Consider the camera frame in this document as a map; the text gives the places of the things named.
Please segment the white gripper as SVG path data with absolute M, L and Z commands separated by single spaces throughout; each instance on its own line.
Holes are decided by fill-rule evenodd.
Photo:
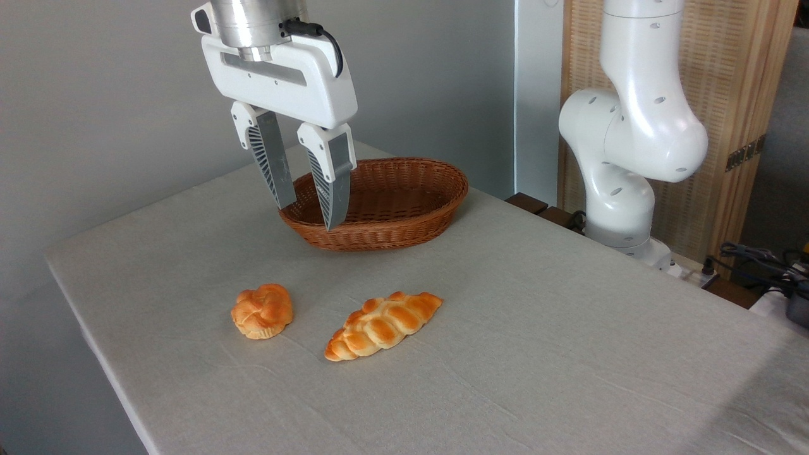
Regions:
M 307 149 L 325 228 L 344 222 L 356 168 L 355 144 L 344 123 L 358 104 L 347 64 L 335 75 L 332 43 L 294 35 L 271 47 L 270 61 L 242 60 L 213 35 L 202 35 L 202 49 L 215 87 L 237 100 L 231 115 L 239 141 L 252 151 L 278 208 L 294 203 L 296 193 L 275 112 L 304 122 L 297 134 Z

